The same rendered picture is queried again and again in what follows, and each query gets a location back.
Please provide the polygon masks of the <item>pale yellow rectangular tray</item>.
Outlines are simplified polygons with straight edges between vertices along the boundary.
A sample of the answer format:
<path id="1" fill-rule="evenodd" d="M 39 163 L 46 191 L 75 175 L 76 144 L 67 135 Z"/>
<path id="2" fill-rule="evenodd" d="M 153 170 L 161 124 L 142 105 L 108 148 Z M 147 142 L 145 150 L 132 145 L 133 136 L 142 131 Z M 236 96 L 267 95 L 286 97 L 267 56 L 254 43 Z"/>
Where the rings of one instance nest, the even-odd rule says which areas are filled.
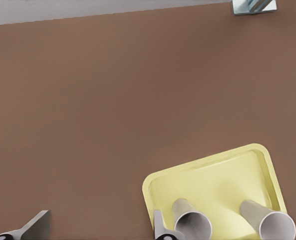
<path id="1" fill-rule="evenodd" d="M 286 205 L 268 150 L 252 143 L 154 172 L 142 192 L 149 217 L 162 213 L 166 228 L 174 228 L 172 205 L 186 199 L 212 224 L 211 240 L 259 240 L 240 215 L 240 204 L 255 201 L 275 211 Z"/>

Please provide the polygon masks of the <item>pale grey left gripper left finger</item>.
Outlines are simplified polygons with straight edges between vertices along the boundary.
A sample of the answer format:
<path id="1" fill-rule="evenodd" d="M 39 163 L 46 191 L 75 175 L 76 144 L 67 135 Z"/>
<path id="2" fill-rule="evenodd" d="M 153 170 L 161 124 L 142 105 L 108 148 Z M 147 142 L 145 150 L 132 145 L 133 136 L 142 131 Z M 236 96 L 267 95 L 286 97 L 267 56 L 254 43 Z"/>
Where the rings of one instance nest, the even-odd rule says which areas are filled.
<path id="1" fill-rule="evenodd" d="M 49 240 L 51 210 L 42 210 L 23 227 L 0 233 L 0 240 Z"/>

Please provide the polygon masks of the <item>white IKEA cup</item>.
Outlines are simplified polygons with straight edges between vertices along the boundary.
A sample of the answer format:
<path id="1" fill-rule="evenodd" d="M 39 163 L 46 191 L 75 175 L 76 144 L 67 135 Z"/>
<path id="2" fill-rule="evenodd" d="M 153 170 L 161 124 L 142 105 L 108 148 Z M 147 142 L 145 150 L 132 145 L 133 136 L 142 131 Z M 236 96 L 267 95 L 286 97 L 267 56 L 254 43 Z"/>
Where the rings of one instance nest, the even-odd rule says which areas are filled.
<path id="1" fill-rule="evenodd" d="M 296 238 L 296 224 L 287 213 L 272 210 L 252 200 L 245 200 L 240 205 L 240 214 L 261 240 Z"/>
<path id="2" fill-rule="evenodd" d="M 196 210 L 188 200 L 177 199 L 172 205 L 174 230 L 183 234 L 184 240 L 210 240 L 212 224 L 209 218 Z"/>

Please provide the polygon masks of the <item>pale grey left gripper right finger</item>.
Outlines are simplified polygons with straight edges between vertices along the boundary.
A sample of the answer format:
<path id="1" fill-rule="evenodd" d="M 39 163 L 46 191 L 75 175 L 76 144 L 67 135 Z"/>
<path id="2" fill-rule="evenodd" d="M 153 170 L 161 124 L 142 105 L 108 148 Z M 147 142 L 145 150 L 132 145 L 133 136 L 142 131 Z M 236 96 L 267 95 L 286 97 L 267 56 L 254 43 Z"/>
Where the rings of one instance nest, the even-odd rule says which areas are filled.
<path id="1" fill-rule="evenodd" d="M 184 235 L 164 226 L 160 210 L 154 210 L 154 240 L 184 240 Z"/>

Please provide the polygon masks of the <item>silver frame post foot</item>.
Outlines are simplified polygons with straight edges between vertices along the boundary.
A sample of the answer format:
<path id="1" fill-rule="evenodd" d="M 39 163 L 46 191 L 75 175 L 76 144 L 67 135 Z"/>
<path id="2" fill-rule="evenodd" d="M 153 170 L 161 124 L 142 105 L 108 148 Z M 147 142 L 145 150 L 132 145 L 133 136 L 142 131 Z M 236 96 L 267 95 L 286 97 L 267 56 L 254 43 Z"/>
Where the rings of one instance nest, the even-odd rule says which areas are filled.
<path id="1" fill-rule="evenodd" d="M 233 15 L 255 15 L 277 10 L 276 0 L 231 0 Z"/>

